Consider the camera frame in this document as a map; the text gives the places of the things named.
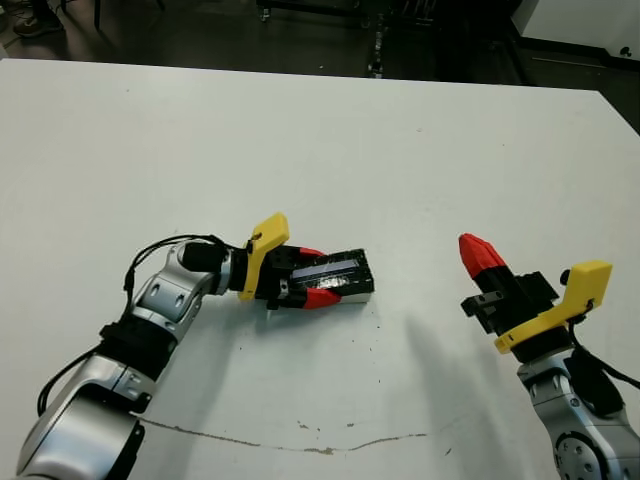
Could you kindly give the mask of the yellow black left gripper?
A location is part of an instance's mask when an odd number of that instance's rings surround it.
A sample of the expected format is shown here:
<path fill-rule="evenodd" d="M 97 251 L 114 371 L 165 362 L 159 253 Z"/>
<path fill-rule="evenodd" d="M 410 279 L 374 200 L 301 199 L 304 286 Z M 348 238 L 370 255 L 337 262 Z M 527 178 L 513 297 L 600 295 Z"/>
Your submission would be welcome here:
<path fill-rule="evenodd" d="M 247 270 L 242 290 L 238 293 L 241 301 L 255 298 L 260 270 L 266 255 L 277 247 L 284 245 L 290 238 L 287 217 L 276 212 L 257 225 L 246 243 Z M 298 247 L 297 262 L 311 262 L 324 256 L 324 253 L 307 247 Z M 293 291 L 279 305 L 284 308 L 313 310 L 339 304 L 342 296 L 328 289 L 305 288 Z"/>

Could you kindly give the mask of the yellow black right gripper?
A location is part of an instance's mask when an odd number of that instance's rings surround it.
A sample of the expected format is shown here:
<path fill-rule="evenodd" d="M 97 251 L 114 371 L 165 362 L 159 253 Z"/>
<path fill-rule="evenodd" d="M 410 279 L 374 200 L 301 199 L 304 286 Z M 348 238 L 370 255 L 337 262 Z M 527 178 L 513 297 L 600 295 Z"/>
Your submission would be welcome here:
<path fill-rule="evenodd" d="M 466 298 L 461 307 L 476 318 L 502 354 L 550 331 L 567 328 L 572 319 L 599 307 L 612 272 L 610 263 L 594 260 L 574 265 L 563 273 L 564 296 L 541 272 L 515 275 L 487 241 L 475 235 L 458 239 L 461 261 L 480 294 Z"/>

